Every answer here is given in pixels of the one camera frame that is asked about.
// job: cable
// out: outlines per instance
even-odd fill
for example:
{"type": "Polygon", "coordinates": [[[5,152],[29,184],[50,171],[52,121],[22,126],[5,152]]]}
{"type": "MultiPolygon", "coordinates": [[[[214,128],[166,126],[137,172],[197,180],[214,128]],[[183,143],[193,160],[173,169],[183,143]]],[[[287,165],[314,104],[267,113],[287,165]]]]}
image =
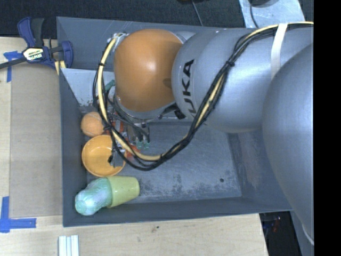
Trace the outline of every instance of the cable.
{"type": "Polygon", "coordinates": [[[254,16],[254,11],[252,10],[253,9],[252,2],[253,2],[253,0],[250,0],[250,15],[251,15],[251,19],[252,19],[252,22],[255,24],[255,27],[259,28],[259,25],[256,22],[256,19],[255,19],[255,16],[254,16]]]}
{"type": "Polygon", "coordinates": [[[194,7],[194,10],[196,11],[196,14],[197,14],[197,17],[198,17],[198,19],[199,19],[199,22],[200,22],[201,26],[203,27],[204,25],[202,24],[202,20],[201,20],[201,18],[200,18],[199,12],[198,12],[198,10],[197,10],[197,6],[195,5],[195,3],[194,3],[193,0],[191,0],[191,1],[192,1],[192,5],[193,5],[193,7],[194,7]]]}
{"type": "MultiPolygon", "coordinates": [[[[312,26],[312,22],[297,22],[297,23],[289,23],[288,30],[295,29],[299,27],[312,26]]],[[[188,133],[184,136],[182,140],[172,146],[168,151],[160,155],[144,155],[140,152],[135,152],[131,145],[122,137],[122,135],[112,126],[111,119],[108,117],[106,109],[105,109],[105,95],[103,94],[103,69],[106,59],[110,53],[110,50],[115,44],[116,38],[114,37],[111,42],[108,44],[107,48],[103,53],[103,57],[98,67],[98,78],[97,78],[97,87],[98,87],[98,99],[99,99],[99,110],[103,119],[107,122],[108,127],[111,129],[111,136],[113,141],[113,146],[117,151],[118,155],[129,165],[132,167],[149,171],[157,168],[159,165],[174,157],[177,153],[179,153],[182,149],[184,149],[190,141],[193,139],[197,130],[202,126],[202,124],[206,121],[210,113],[214,110],[216,104],[218,103],[220,96],[224,90],[225,83],[228,78],[228,74],[230,69],[234,66],[235,61],[241,56],[243,51],[247,48],[249,44],[254,41],[259,41],[260,39],[264,39],[267,37],[273,37],[277,31],[278,25],[267,26],[264,28],[257,29],[250,34],[243,35],[236,42],[233,53],[226,61],[224,66],[217,73],[213,82],[211,83],[209,90],[207,91],[203,101],[201,102],[198,112],[196,113],[193,122],[190,126],[188,133]],[[127,157],[124,156],[119,150],[117,145],[119,143],[126,151],[131,153],[136,160],[136,162],[140,165],[136,165],[132,163],[127,157]]]]}
{"type": "Polygon", "coordinates": [[[254,23],[256,28],[259,28],[259,25],[256,22],[255,17],[254,17],[254,13],[253,13],[253,7],[252,7],[253,0],[250,0],[249,2],[250,2],[250,15],[251,15],[252,22],[254,23]]]}

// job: orange bowl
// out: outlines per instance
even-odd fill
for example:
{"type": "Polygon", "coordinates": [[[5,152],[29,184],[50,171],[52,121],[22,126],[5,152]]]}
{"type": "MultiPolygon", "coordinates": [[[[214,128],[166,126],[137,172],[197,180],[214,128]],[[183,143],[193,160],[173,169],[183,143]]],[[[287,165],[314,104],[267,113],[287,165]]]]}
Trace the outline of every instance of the orange bowl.
{"type": "Polygon", "coordinates": [[[112,153],[112,141],[109,135],[98,135],[90,139],[83,147],[82,162],[89,173],[97,177],[108,177],[119,173],[122,166],[111,166],[108,158],[112,153]]]}

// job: small orange ball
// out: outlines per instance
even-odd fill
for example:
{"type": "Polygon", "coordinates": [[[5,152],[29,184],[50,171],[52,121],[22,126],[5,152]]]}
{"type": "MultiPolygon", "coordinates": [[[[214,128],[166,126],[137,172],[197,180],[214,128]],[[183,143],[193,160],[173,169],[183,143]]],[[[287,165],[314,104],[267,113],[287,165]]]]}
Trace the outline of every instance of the small orange ball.
{"type": "Polygon", "coordinates": [[[102,117],[98,112],[90,112],[84,115],[80,128],[85,135],[96,137],[104,132],[102,117]]]}

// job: blue tape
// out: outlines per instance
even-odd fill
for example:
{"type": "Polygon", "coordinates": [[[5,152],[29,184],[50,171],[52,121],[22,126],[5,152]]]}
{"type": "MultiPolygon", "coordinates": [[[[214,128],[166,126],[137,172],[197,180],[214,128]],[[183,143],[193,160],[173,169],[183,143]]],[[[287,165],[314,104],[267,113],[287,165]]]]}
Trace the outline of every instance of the blue tape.
{"type": "Polygon", "coordinates": [[[8,196],[2,198],[0,233],[9,233],[11,229],[36,228],[37,218],[10,219],[8,196]]]}
{"type": "MultiPolygon", "coordinates": [[[[19,53],[18,51],[5,52],[4,56],[8,61],[11,61],[13,59],[20,59],[23,57],[23,55],[19,53]]],[[[12,80],[12,67],[9,66],[7,68],[7,82],[10,82],[11,80],[12,80]]]]}

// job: wooden table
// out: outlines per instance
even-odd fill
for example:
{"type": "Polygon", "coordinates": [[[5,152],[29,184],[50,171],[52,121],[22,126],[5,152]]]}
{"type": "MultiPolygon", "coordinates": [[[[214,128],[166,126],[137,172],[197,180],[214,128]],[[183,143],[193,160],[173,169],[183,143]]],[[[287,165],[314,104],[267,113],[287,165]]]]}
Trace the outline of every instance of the wooden table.
{"type": "MultiPolygon", "coordinates": [[[[3,53],[26,47],[5,38],[3,53]]],[[[0,70],[0,202],[9,195],[11,83],[0,70]]],[[[62,216],[38,217],[35,229],[0,233],[0,255],[58,255],[58,237],[78,235],[80,255],[268,255],[258,214],[63,228],[62,216]]]]}

